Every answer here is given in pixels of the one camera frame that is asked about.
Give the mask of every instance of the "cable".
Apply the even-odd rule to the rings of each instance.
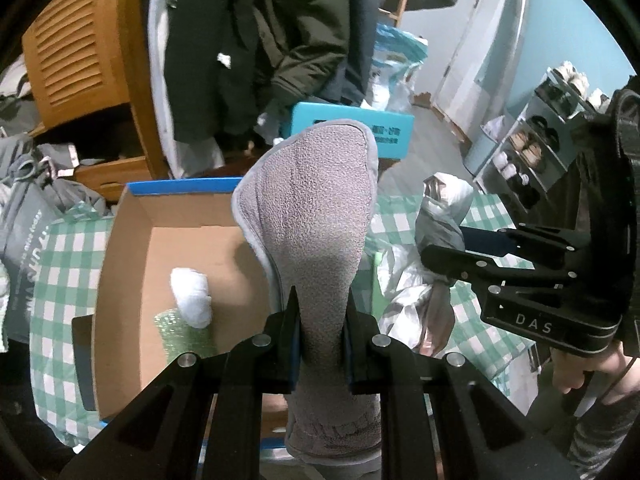
[[[622,370],[622,373],[609,385],[609,387],[606,390],[604,390],[604,393],[596,399],[596,402],[602,402],[602,399],[608,396],[613,390],[613,388],[618,386],[618,383],[625,377],[625,375],[629,373],[629,370],[631,370],[633,365],[636,363],[636,359],[637,358],[634,357],[631,359],[631,361],[628,362],[625,369]]]

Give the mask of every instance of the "person's hand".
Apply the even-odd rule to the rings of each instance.
[[[561,350],[551,349],[554,362],[553,385],[562,393],[578,389],[584,384],[585,372],[604,372],[613,383],[631,361],[625,356],[622,342],[614,341],[596,357],[578,357]],[[611,391],[602,399],[604,404],[613,404],[629,394],[640,391],[640,360],[620,379]]]

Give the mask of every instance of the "white plastic bag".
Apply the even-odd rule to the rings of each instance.
[[[425,355],[442,350],[455,316],[450,304],[452,283],[426,269],[420,251],[428,245],[465,248],[459,225],[473,200],[474,189],[464,180],[436,173],[424,181],[424,197],[415,222],[415,244],[384,251],[378,266],[380,291],[390,301],[380,332]]]
[[[483,124],[481,128],[484,133],[489,136],[489,138],[495,140],[495,142],[500,142],[508,129],[505,128],[505,120],[506,117],[504,115],[501,115]]]

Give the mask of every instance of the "sneaker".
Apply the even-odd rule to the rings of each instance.
[[[547,105],[549,105],[556,113],[558,113],[558,103],[564,96],[564,92],[559,89],[549,78],[546,78],[536,88],[536,94]]]
[[[509,163],[509,157],[505,152],[500,152],[497,155],[494,155],[493,163],[498,171],[502,171],[504,167]]]
[[[510,162],[500,171],[500,174],[504,180],[509,180],[518,174],[518,168],[516,168],[515,164]]]
[[[609,97],[603,94],[602,90],[600,90],[599,88],[596,88],[593,93],[589,97],[587,97],[587,104],[591,105],[591,108],[593,108],[595,111],[599,111],[600,107],[608,101]]]
[[[548,125],[548,123],[546,122],[546,119],[540,115],[531,116],[527,120],[527,123],[529,123],[529,126],[532,127],[533,131],[539,134],[540,136],[544,133]]]
[[[522,157],[532,170],[535,170],[536,168],[540,169],[540,163],[542,162],[542,148],[537,142],[532,142],[525,150],[523,150]]]
[[[509,141],[514,150],[521,152],[529,143],[529,134],[521,130],[509,137]]]
[[[545,131],[542,132],[540,137],[555,153],[560,151],[560,137],[555,128],[545,128]]]
[[[526,173],[517,173],[507,180],[507,185],[515,194],[520,194],[525,186],[529,185],[529,175]]]
[[[582,99],[586,99],[587,90],[589,89],[589,81],[586,74],[575,73],[571,79],[569,79],[569,86],[571,86]]]
[[[558,100],[554,108],[558,116],[567,120],[578,109],[578,98],[572,94],[566,93]]]
[[[571,64],[570,61],[563,61],[562,65],[556,67],[554,69],[554,74],[556,74],[563,81],[568,83],[571,78],[577,73],[575,66]]]

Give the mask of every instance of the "green checkered cloth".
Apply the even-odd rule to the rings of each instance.
[[[353,281],[358,309],[371,311],[372,257],[393,244],[414,243],[421,196],[379,196],[360,268]],[[38,416],[65,444],[87,444],[101,428],[95,412],[82,408],[71,335],[71,320],[92,314],[111,219],[67,220],[54,224],[42,251],[31,321],[31,383]],[[478,194],[464,225],[497,230],[513,227],[497,196]],[[504,266],[527,266],[513,256]],[[531,345],[519,336],[480,321],[478,300],[469,285],[451,290],[456,325],[447,351],[463,353],[494,384],[508,394],[506,365]]]
[[[353,282],[354,300],[359,310],[370,313],[373,256],[397,244],[415,243],[415,219],[422,196],[379,196],[360,268]],[[462,222],[463,226],[489,231],[513,228],[507,209],[497,195],[476,193]],[[503,267],[532,268],[517,256],[495,258]],[[507,365],[533,345],[533,341],[488,325],[480,319],[480,304],[468,283],[451,288],[451,304],[456,323],[445,352],[460,352],[505,394],[509,395]]]
[[[82,407],[71,320],[94,312],[112,221],[81,205],[53,224],[33,292],[30,353],[36,413],[71,447],[87,444],[102,427],[97,412]]]

